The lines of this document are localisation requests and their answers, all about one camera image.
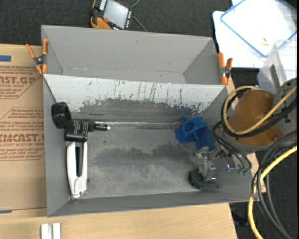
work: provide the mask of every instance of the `white plastic container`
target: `white plastic container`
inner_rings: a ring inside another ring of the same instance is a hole
[[[278,40],[257,74],[261,89],[276,93],[284,82],[297,76],[297,41]]]

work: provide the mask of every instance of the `yellow cable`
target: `yellow cable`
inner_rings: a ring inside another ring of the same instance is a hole
[[[292,153],[297,151],[297,146],[287,150],[286,152],[284,152],[282,155],[280,155],[278,158],[276,158],[268,167],[266,167],[266,169],[261,173],[260,179],[257,178],[257,180],[263,180],[265,178],[265,176],[278,164],[280,163],[282,160],[284,160],[286,157],[288,157],[289,155],[291,155]],[[254,192],[256,191],[256,184],[257,182],[255,182],[254,184]],[[263,237],[261,236],[261,234],[258,232],[256,225],[255,225],[255,221],[254,221],[254,217],[253,217],[253,203],[254,203],[254,196],[253,196],[253,192],[250,193],[249,196],[249,202],[248,202],[248,220],[249,220],[249,224],[250,227],[254,233],[254,235],[256,236],[257,239],[263,239]]]
[[[253,130],[255,130],[256,128],[258,128],[263,122],[265,122],[266,119],[269,118],[269,116],[271,116],[278,108],[279,106],[293,93],[296,91],[297,89],[297,86],[295,85],[290,91],[287,92],[287,94],[281,98],[279,100],[278,103],[276,103],[276,105],[274,107],[272,107],[270,109],[270,111],[261,119],[259,120],[256,124],[254,124],[253,126],[251,126],[250,128],[248,128],[247,130],[244,130],[244,131],[235,131],[228,123],[228,120],[227,120],[227,107],[228,107],[228,103],[229,101],[233,98],[234,94],[236,94],[239,90],[241,89],[257,89],[256,87],[254,86],[242,86],[242,87],[239,87],[239,88],[236,88],[234,89],[230,94],[229,96],[227,97],[227,99],[225,100],[225,104],[224,104],[224,109],[223,109],[223,114],[224,114],[224,123],[225,125],[227,126],[228,130],[231,131],[232,133],[234,133],[235,135],[244,135],[244,134],[247,134]]]

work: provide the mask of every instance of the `black carpet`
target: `black carpet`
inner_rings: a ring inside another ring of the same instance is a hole
[[[136,0],[121,0],[132,5]],[[297,0],[284,0],[297,9]],[[93,0],[0,0],[0,43],[41,45],[40,27],[90,27]],[[230,0],[141,0],[134,15],[148,32],[214,36],[212,14],[226,11]],[[142,31],[134,21],[131,31]],[[257,69],[233,69],[235,86],[257,84]],[[263,153],[257,153],[260,160]],[[271,193],[278,216],[293,238],[298,236],[297,157],[284,160],[271,173]],[[247,219],[246,203],[231,204],[234,218]],[[255,205],[257,227],[264,238],[281,238]],[[240,239],[253,239],[249,226],[237,225]]]

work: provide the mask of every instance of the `gray cardboard tray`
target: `gray cardboard tray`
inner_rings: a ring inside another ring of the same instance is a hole
[[[228,172],[220,159],[220,188],[193,188],[188,175],[197,147],[175,138],[183,116],[202,115],[208,126],[220,120],[228,93],[212,38],[42,26],[45,38],[48,216],[248,200],[251,177]],[[80,199],[70,198],[69,143],[52,121],[55,102],[66,102],[76,119],[111,128],[89,133],[88,192]]]

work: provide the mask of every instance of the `black base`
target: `black base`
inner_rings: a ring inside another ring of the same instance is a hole
[[[219,188],[218,184],[214,181],[204,181],[204,177],[198,172],[193,170],[190,172],[188,180],[191,185],[199,190],[216,190]]]

